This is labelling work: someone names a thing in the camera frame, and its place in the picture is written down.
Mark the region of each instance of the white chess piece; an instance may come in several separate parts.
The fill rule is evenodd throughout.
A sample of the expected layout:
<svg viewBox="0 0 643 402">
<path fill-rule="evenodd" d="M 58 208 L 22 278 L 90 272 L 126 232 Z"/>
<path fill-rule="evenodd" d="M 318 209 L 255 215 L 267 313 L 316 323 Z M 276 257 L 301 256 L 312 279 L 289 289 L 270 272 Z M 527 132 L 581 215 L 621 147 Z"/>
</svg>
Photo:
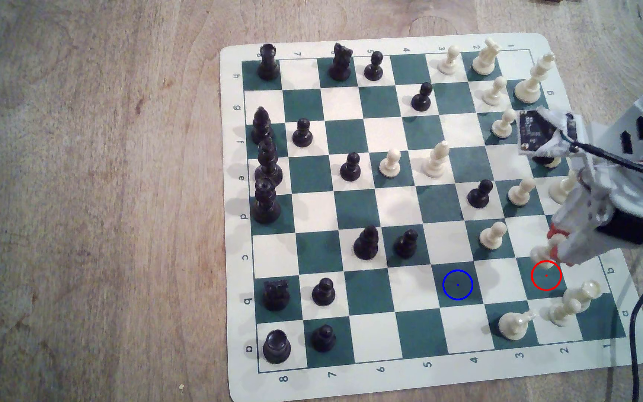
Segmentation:
<svg viewBox="0 0 643 402">
<path fill-rule="evenodd" d="M 566 327 L 570 323 L 569 318 L 579 313 L 580 308 L 582 305 L 577 299 L 563 300 L 562 303 L 549 308 L 549 320 L 558 327 Z"/>
<path fill-rule="evenodd" d="M 566 178 L 553 182 L 549 186 L 549 197 L 556 203 L 563 204 L 576 182 L 577 174 L 574 170 L 570 170 Z"/>
<path fill-rule="evenodd" d="M 512 126 L 510 125 L 515 121 L 515 111 L 513 109 L 505 109 L 500 119 L 495 120 L 490 130 L 498 138 L 507 138 L 512 134 Z"/>
<path fill-rule="evenodd" d="M 458 69 L 458 56 L 460 56 L 460 50 L 455 45 L 451 45 L 448 48 L 448 54 L 446 58 L 438 63 L 438 71 L 441 71 L 445 75 L 453 75 Z"/>
<path fill-rule="evenodd" d="M 423 164 L 423 172 L 429 178 L 440 178 L 445 172 L 450 146 L 448 141 L 441 141 L 431 150 L 431 155 Z"/>
<path fill-rule="evenodd" d="M 495 69 L 495 57 L 500 53 L 500 45 L 491 38 L 485 40 L 485 47 L 473 59 L 473 69 L 480 75 L 488 75 Z"/>
<path fill-rule="evenodd" d="M 397 177 L 401 171 L 399 160 L 401 160 L 401 151 L 388 150 L 384 160 L 379 163 L 379 172 L 389 179 Z"/>
<path fill-rule="evenodd" d="M 502 222 L 495 222 L 480 232 L 480 244 L 488 250 L 497 250 L 502 245 L 502 237 L 507 233 L 507 226 Z"/>
<path fill-rule="evenodd" d="M 547 78 L 547 72 L 554 67 L 554 53 L 545 54 L 530 69 L 530 78 L 521 81 L 515 87 L 515 97 L 525 103 L 535 103 L 540 99 L 540 81 Z"/>
<path fill-rule="evenodd" d="M 567 289 L 562 295 L 562 299 L 567 300 L 575 299 L 581 304 L 581 308 L 577 313 L 581 313 L 589 308 L 589 302 L 602 295 L 602 288 L 599 287 L 599 282 L 596 280 L 586 280 L 579 288 Z"/>
<path fill-rule="evenodd" d="M 527 324 L 535 318 L 537 318 L 537 313 L 533 310 L 523 314 L 513 312 L 505 313 L 500 317 L 498 329 L 505 338 L 511 341 L 518 341 L 525 336 Z"/>
<path fill-rule="evenodd" d="M 502 103 L 502 94 L 500 93 L 507 87 L 507 80 L 504 77 L 497 77 L 493 80 L 492 88 L 483 92 L 483 102 L 490 106 L 497 106 Z"/>
<path fill-rule="evenodd" d="M 530 192 L 535 188 L 535 180 L 533 178 L 524 178 L 517 186 L 510 187 L 507 192 L 507 199 L 514 205 L 521 207 L 530 201 Z"/>
</svg>

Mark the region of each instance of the black chess piece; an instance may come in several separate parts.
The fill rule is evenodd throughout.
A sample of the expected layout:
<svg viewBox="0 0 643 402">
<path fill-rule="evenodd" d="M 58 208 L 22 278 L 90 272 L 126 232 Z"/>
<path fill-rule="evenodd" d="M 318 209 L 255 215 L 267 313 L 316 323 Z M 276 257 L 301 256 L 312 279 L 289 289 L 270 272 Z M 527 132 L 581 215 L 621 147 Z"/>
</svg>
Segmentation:
<svg viewBox="0 0 643 402">
<path fill-rule="evenodd" d="M 308 147 L 311 144 L 312 135 L 309 131 L 309 120 L 302 117 L 297 122 L 297 130 L 291 135 L 291 141 L 300 148 Z"/>
<path fill-rule="evenodd" d="M 433 85 L 430 82 L 421 84 L 419 93 L 411 98 L 411 106 L 419 112 L 427 111 L 431 107 L 431 92 L 433 92 Z"/>
<path fill-rule="evenodd" d="M 311 346 L 317 352 L 328 352 L 336 344 L 336 335 L 331 325 L 324 324 L 311 333 Z"/>
<path fill-rule="evenodd" d="M 354 254 L 362 260 L 371 260 L 379 252 L 379 231 L 374 226 L 366 226 L 354 242 Z"/>
<path fill-rule="evenodd" d="M 274 60 L 276 55 L 276 47 L 273 44 L 263 44 L 259 48 L 259 55 L 262 61 L 257 67 L 257 75 L 266 81 L 271 81 L 279 77 L 279 64 Z"/>
<path fill-rule="evenodd" d="M 384 55 L 376 50 L 374 53 L 371 53 L 371 63 L 364 68 L 364 77 L 369 81 L 379 81 L 384 75 L 384 69 L 381 68 L 381 60 L 384 59 Z"/>
<path fill-rule="evenodd" d="M 478 188 L 473 188 L 468 193 L 468 203 L 476 208 L 485 208 L 490 201 L 488 194 L 493 190 L 493 182 L 488 179 L 480 181 Z"/>
<path fill-rule="evenodd" d="M 267 334 L 267 338 L 262 345 L 262 354 L 264 358 L 272 364 L 280 364 L 289 358 L 291 345 L 287 334 L 282 330 L 274 330 Z"/>
<path fill-rule="evenodd" d="M 339 169 L 339 174 L 342 179 L 347 182 L 352 182 L 359 178 L 362 174 L 362 168 L 359 167 L 359 154 L 352 152 L 346 156 L 346 163 Z"/>
<path fill-rule="evenodd" d="M 274 138 L 272 122 L 269 121 L 269 113 L 260 106 L 255 111 L 255 118 L 252 120 L 252 142 L 259 144 L 267 137 Z"/>
<path fill-rule="evenodd" d="M 411 258 L 416 253 L 416 241 L 418 232 L 408 229 L 404 234 L 399 236 L 394 243 L 394 251 L 400 258 Z"/>
<path fill-rule="evenodd" d="M 311 299 L 314 300 L 317 306 L 328 306 L 332 304 L 335 298 L 334 282 L 329 278 L 319 280 L 319 284 L 311 291 Z"/>
<path fill-rule="evenodd" d="M 272 223 L 281 215 L 281 206 L 276 201 L 274 185 L 269 178 L 259 178 L 255 181 L 255 204 L 250 209 L 250 215 L 255 221 Z"/>
</svg>

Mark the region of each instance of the white square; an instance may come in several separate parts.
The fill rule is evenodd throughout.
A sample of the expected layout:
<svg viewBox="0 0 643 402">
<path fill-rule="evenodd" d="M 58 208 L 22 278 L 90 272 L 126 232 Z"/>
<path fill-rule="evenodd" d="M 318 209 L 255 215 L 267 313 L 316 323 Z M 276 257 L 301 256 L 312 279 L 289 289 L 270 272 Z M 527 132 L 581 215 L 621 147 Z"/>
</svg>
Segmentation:
<svg viewBox="0 0 643 402">
<path fill-rule="evenodd" d="M 322 88 L 321 93 L 325 120 L 364 118 L 359 87 Z"/>
<path fill-rule="evenodd" d="M 346 163 L 347 154 L 332 154 L 329 155 L 329 164 L 332 166 L 332 187 L 334 191 L 347 191 L 350 189 L 372 189 L 374 188 L 374 175 L 371 169 L 371 158 L 369 152 L 359 153 L 359 168 L 362 174 L 358 179 L 347 182 L 342 179 L 339 170 L 342 165 Z"/>
<path fill-rule="evenodd" d="M 264 358 L 262 346 L 267 334 L 274 330 L 282 330 L 287 335 L 291 353 L 286 361 L 271 364 Z M 257 352 L 259 354 L 259 371 L 277 371 L 303 369 L 307 367 L 307 343 L 304 341 L 304 321 L 281 321 L 279 323 L 257 324 Z"/>
<path fill-rule="evenodd" d="M 366 269 L 386 268 L 388 266 L 386 261 L 386 251 L 384 249 L 384 236 L 381 233 L 381 228 L 377 227 L 379 231 L 379 252 L 371 260 L 362 260 L 354 254 L 354 242 L 359 238 L 364 229 L 344 229 L 339 231 L 339 244 L 342 247 L 342 265 L 345 271 L 362 271 Z"/>
<path fill-rule="evenodd" d="M 550 307 L 558 304 L 562 304 L 562 297 L 549 297 L 527 301 L 527 305 L 540 314 L 539 318 L 532 320 L 532 325 L 535 327 L 537 342 L 541 345 L 582 340 L 582 332 L 579 330 L 576 315 L 569 317 L 567 326 L 564 327 L 559 327 L 549 320 Z"/>
<path fill-rule="evenodd" d="M 334 283 L 336 297 L 328 306 L 317 306 L 311 298 L 311 291 L 319 284 L 322 278 L 329 278 Z M 349 315 L 349 302 L 346 299 L 346 281 L 344 273 L 321 272 L 299 276 L 299 289 L 301 291 L 301 317 L 305 320 L 317 318 L 346 317 Z"/>
<path fill-rule="evenodd" d="M 394 311 L 438 308 L 436 281 L 431 265 L 388 268 Z"/>
<path fill-rule="evenodd" d="M 443 138 L 451 148 L 485 146 L 477 114 L 441 114 L 440 118 Z"/>
<path fill-rule="evenodd" d="M 319 68 L 317 59 L 279 60 L 282 89 L 317 89 Z"/>
<path fill-rule="evenodd" d="M 252 124 L 257 108 L 263 106 L 269 114 L 272 123 L 284 123 L 284 98 L 281 90 L 245 91 L 244 92 L 244 121 Z"/>
<path fill-rule="evenodd" d="M 337 230 L 334 192 L 304 192 L 291 195 L 294 230 L 297 233 Z"/>
<path fill-rule="evenodd" d="M 454 222 L 424 223 L 423 233 L 432 264 L 473 261 L 468 240 L 468 230 L 462 220 Z"/>
<path fill-rule="evenodd" d="M 463 213 L 464 220 L 481 220 L 481 219 L 502 219 L 505 215 L 502 212 L 500 196 L 498 189 L 493 183 L 493 189 L 488 194 L 488 205 L 484 208 L 476 208 L 468 202 L 468 193 L 473 188 L 478 188 L 480 182 L 456 183 L 458 191 L 458 200 L 460 201 L 460 211 Z"/>
<path fill-rule="evenodd" d="M 252 236 L 252 250 L 255 278 L 299 275 L 294 233 Z"/>
<path fill-rule="evenodd" d="M 349 324 L 356 363 L 403 357 L 396 313 L 352 315 Z"/>
<path fill-rule="evenodd" d="M 505 218 L 515 257 L 529 257 L 536 245 L 547 245 L 547 219 L 544 215 Z"/>
<path fill-rule="evenodd" d="M 478 274 L 483 303 L 527 300 L 517 260 L 514 258 L 476 261 L 475 272 Z"/>
<path fill-rule="evenodd" d="M 514 180 L 532 177 L 530 162 L 518 155 L 517 144 L 487 145 L 485 150 L 495 180 Z"/>
<path fill-rule="evenodd" d="M 416 187 L 377 188 L 375 191 L 381 226 L 423 222 Z"/>
<path fill-rule="evenodd" d="M 441 307 L 441 320 L 448 352 L 486 351 L 495 347 L 482 304 Z"/>
<path fill-rule="evenodd" d="M 388 152 L 391 148 L 407 151 L 406 133 L 401 117 L 364 119 L 369 152 Z"/>
</svg>

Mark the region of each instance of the black pawn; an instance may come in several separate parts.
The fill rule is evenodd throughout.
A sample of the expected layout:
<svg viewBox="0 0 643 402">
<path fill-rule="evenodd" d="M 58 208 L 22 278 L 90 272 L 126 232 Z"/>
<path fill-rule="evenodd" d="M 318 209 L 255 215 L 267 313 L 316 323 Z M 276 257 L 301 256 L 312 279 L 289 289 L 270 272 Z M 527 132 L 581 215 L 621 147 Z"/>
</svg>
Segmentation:
<svg viewBox="0 0 643 402">
<path fill-rule="evenodd" d="M 361 176 L 362 168 L 359 167 L 359 160 L 359 154 L 356 152 L 352 152 L 346 156 L 346 163 L 344 163 L 339 170 L 342 179 L 347 182 L 352 182 Z"/>
<path fill-rule="evenodd" d="M 331 325 L 324 324 L 311 333 L 311 346 L 317 352 L 328 352 L 336 344 L 336 335 Z"/>
<path fill-rule="evenodd" d="M 473 188 L 468 193 L 468 203 L 476 208 L 485 208 L 490 201 L 488 194 L 493 190 L 493 182 L 488 179 L 480 181 L 478 188 Z"/>
<path fill-rule="evenodd" d="M 255 221 L 262 224 L 272 223 L 281 215 L 274 185 L 269 178 L 260 178 L 255 181 L 255 200 L 255 204 L 250 209 L 250 215 Z"/>
<path fill-rule="evenodd" d="M 287 334 L 282 330 L 274 330 L 267 334 L 267 338 L 262 345 L 264 358 L 272 364 L 280 364 L 289 358 L 291 345 Z"/>
<path fill-rule="evenodd" d="M 354 254 L 362 260 L 371 260 L 379 252 L 379 231 L 374 226 L 366 226 L 354 242 Z"/>
<path fill-rule="evenodd" d="M 384 69 L 381 68 L 381 60 L 384 59 L 384 55 L 376 50 L 374 53 L 371 53 L 371 63 L 364 68 L 364 77 L 369 81 L 379 81 L 384 75 Z"/>
<path fill-rule="evenodd" d="M 317 306 L 328 306 L 332 304 L 336 297 L 334 282 L 329 278 L 323 278 L 319 284 L 311 291 L 311 299 Z"/>
<path fill-rule="evenodd" d="M 418 232 L 408 229 L 396 239 L 394 251 L 400 258 L 411 258 L 416 253 L 416 240 L 418 240 Z"/>
<path fill-rule="evenodd" d="M 411 106 L 419 112 L 425 112 L 431 107 L 431 92 L 433 85 L 430 82 L 421 84 L 421 90 L 411 99 Z"/>
<path fill-rule="evenodd" d="M 297 122 L 297 130 L 291 135 L 291 141 L 300 148 L 308 147 L 311 144 L 311 131 L 309 131 L 309 120 L 302 117 Z"/>
</svg>

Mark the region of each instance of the white pawn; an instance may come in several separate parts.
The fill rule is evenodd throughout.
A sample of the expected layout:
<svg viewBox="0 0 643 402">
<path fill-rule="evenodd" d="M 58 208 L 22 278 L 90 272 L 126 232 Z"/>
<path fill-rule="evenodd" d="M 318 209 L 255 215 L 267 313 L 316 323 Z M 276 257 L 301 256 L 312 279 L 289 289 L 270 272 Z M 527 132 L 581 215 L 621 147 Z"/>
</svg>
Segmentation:
<svg viewBox="0 0 643 402">
<path fill-rule="evenodd" d="M 458 56 L 460 56 L 460 50 L 455 45 L 451 45 L 448 48 L 448 54 L 446 58 L 438 63 L 438 71 L 441 71 L 445 75 L 453 75 L 458 69 Z"/>
<path fill-rule="evenodd" d="M 429 178 L 440 178 L 445 172 L 450 146 L 448 141 L 441 141 L 433 148 L 431 155 L 423 164 L 423 172 Z"/>
<path fill-rule="evenodd" d="M 483 102 L 490 106 L 500 105 L 502 102 L 502 95 L 500 91 L 507 87 L 507 80 L 504 77 L 497 77 L 493 80 L 493 87 L 483 92 Z"/>
<path fill-rule="evenodd" d="M 549 186 L 549 197 L 552 198 L 556 203 L 563 204 L 567 199 L 567 195 L 572 191 L 572 187 L 575 186 L 577 182 L 577 174 L 574 170 L 570 170 L 567 173 L 566 178 L 562 180 L 553 182 Z"/>
<path fill-rule="evenodd" d="M 500 317 L 498 329 L 505 338 L 511 341 L 518 341 L 525 336 L 527 324 L 535 318 L 537 318 L 537 313 L 533 310 L 523 314 L 513 312 L 505 313 Z"/>
<path fill-rule="evenodd" d="M 507 192 L 507 199 L 514 205 L 521 207 L 530 201 L 530 192 L 535 188 L 535 180 L 533 178 L 524 178 L 517 186 L 510 187 Z"/>
<path fill-rule="evenodd" d="M 379 172 L 389 179 L 397 177 L 401 171 L 399 160 L 401 160 L 401 151 L 388 150 L 386 157 L 379 164 Z"/>
<path fill-rule="evenodd" d="M 480 244 L 488 250 L 497 250 L 502 244 L 502 237 L 507 233 L 507 226 L 502 222 L 495 222 L 480 232 Z"/>
<path fill-rule="evenodd" d="M 498 138 L 507 138 L 512 134 L 512 126 L 510 125 L 515 121 L 515 111 L 513 109 L 505 109 L 500 119 L 495 120 L 490 130 Z"/>
</svg>

